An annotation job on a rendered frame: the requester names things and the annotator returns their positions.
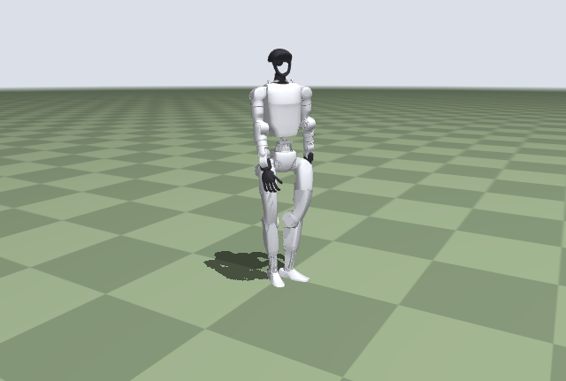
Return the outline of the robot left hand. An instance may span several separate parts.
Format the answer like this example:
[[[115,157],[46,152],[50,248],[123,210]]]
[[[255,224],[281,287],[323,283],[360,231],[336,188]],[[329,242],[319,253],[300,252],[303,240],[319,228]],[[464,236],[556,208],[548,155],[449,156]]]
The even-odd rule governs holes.
[[[306,160],[308,160],[308,161],[311,163],[311,161],[313,161],[313,153],[310,152],[310,153],[308,154],[308,159],[307,159],[305,156],[303,156],[303,158],[306,159]]]

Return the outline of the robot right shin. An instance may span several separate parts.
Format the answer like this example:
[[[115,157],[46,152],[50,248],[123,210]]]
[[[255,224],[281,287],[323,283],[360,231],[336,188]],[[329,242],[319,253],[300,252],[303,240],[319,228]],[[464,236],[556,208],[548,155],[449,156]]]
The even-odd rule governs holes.
[[[262,217],[262,225],[264,246],[269,259],[270,273],[272,274],[273,269],[275,272],[278,272],[277,253],[279,252],[279,234],[274,223],[269,224],[269,227],[266,226],[264,217]]]

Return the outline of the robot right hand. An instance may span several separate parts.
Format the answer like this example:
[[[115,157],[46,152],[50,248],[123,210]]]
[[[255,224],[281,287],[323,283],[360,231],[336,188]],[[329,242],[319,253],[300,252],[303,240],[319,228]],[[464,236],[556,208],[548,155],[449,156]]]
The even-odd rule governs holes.
[[[266,191],[266,192],[269,191],[270,193],[273,191],[274,193],[276,193],[277,191],[274,189],[274,187],[275,187],[278,191],[279,191],[280,189],[277,187],[277,184],[276,184],[276,182],[275,182],[275,179],[276,179],[280,184],[283,184],[283,182],[282,182],[277,176],[275,176],[275,175],[274,175],[274,172],[271,170],[272,164],[271,164],[270,158],[267,158],[267,164],[268,164],[268,167],[266,167],[266,168],[262,168],[262,167],[260,166],[261,171],[264,171],[263,174],[262,174],[262,181],[263,181],[263,185],[264,185],[264,191]],[[266,183],[266,184],[265,184],[265,183]],[[273,184],[272,184],[272,183],[273,183]],[[270,185],[269,185],[269,184],[270,184]],[[274,185],[274,187],[273,187],[273,185]],[[266,186],[267,186],[267,188],[266,188]],[[270,186],[271,186],[271,188],[270,188]],[[267,190],[267,189],[268,189],[268,190]],[[272,189],[272,190],[271,190],[271,189]]]

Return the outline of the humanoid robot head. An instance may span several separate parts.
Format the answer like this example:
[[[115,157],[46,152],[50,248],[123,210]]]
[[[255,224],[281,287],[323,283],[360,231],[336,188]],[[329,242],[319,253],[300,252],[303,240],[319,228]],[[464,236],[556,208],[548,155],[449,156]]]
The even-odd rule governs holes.
[[[288,52],[287,50],[283,50],[283,49],[275,49],[273,50],[270,55],[268,56],[268,62],[272,62],[273,67],[275,69],[275,80],[279,80],[279,82],[273,82],[273,83],[277,83],[277,84],[288,84],[289,82],[286,82],[286,76],[288,76],[288,74],[290,73],[290,69],[291,69],[291,61],[292,61],[292,55],[290,52]],[[288,69],[285,73],[281,73],[278,69],[277,66],[281,66],[283,64],[283,62],[287,62],[288,63]]]

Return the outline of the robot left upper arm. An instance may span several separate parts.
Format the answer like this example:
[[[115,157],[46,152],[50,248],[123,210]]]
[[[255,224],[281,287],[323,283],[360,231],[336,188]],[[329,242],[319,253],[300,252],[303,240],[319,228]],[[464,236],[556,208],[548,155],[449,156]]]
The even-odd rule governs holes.
[[[300,88],[302,90],[301,128],[305,131],[309,131],[316,126],[315,120],[310,117],[312,91],[309,87],[300,86]]]

